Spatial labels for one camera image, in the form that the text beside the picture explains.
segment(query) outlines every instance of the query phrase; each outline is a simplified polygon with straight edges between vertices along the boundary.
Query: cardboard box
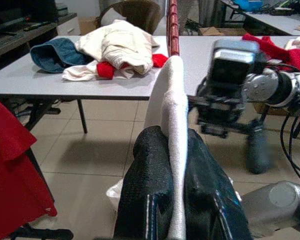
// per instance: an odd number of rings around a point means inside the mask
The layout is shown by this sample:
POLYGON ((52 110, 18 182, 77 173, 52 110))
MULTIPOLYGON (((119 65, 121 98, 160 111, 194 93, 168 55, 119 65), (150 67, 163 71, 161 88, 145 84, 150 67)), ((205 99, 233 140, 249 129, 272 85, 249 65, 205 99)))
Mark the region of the cardboard box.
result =
POLYGON ((199 28, 198 34, 200 36, 243 36, 246 33, 243 28, 215 28, 211 26, 199 28))
MULTIPOLYGON (((255 111, 258 114, 262 114, 264 112, 264 109, 266 105, 264 103, 254 103, 253 104, 255 111)), ((268 115, 278 115, 278 116, 286 116, 287 111, 283 108, 272 108, 270 107, 268 115)))
POLYGON ((86 35, 97 29, 96 19, 97 18, 95 16, 79 17, 81 35, 86 35))

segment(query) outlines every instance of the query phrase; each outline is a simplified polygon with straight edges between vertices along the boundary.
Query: white cabinet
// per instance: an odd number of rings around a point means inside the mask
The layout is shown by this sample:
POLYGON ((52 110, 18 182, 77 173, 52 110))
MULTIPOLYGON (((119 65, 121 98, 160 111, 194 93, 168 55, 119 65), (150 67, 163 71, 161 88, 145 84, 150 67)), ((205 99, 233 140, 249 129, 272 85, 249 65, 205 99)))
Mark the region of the white cabinet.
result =
POLYGON ((81 32, 80 32, 78 17, 76 16, 75 18, 72 18, 69 21, 62 23, 61 25, 56 27, 56 30, 58 32, 58 35, 61 35, 61 36, 80 35, 81 32))

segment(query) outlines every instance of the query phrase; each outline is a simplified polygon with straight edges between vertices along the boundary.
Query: white cloth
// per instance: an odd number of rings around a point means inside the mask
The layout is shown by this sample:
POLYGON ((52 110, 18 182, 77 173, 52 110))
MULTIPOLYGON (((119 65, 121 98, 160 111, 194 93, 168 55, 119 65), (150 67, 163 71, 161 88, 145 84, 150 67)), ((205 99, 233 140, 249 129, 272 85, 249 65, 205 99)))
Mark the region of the white cloth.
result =
POLYGON ((284 49, 285 50, 300 49, 300 36, 298 36, 296 39, 289 40, 285 45, 284 49))
POLYGON ((144 128, 159 125, 168 137, 174 199, 168 239, 186 239, 184 182, 188 152, 188 98, 184 90, 184 64, 172 56, 153 87, 144 128))
MULTIPOLYGON (((102 80, 107 79, 100 77, 97 71, 96 60, 90 62, 87 65, 76 65, 66 68, 63 71, 62 78, 69 81, 90 81, 90 80, 102 80)), ((114 79, 130 79, 134 76, 135 72, 133 67, 127 66, 122 69, 114 71, 114 79)))
POLYGON ((98 62, 109 62, 116 69, 127 63, 142 75, 153 67, 152 47, 159 46, 151 34, 124 20, 114 20, 82 36, 74 45, 98 62))

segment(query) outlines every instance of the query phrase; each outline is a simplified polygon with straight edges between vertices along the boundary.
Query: tv stand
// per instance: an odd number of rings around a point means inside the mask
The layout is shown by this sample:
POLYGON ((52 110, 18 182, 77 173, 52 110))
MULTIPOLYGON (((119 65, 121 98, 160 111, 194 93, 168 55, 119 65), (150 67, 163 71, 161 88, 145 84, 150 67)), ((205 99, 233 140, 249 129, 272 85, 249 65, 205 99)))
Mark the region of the tv stand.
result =
POLYGON ((40 26, 31 31, 23 31, 23 28, 32 24, 25 21, 3 29, 0 32, 0 69, 28 54, 34 45, 43 44, 56 37, 57 27, 76 17, 76 13, 69 13, 59 17, 57 23, 40 26))

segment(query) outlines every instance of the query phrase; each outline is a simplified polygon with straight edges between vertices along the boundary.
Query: plastic bag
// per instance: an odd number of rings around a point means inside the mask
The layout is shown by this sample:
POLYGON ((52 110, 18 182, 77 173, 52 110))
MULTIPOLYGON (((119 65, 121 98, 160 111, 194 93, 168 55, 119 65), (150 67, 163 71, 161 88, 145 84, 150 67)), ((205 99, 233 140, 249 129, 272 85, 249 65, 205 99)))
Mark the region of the plastic bag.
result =
POLYGON ((124 183, 124 179, 120 179, 117 184, 113 185, 106 191, 106 196, 109 198, 112 206, 116 212, 118 212, 118 206, 121 196, 121 190, 124 183))

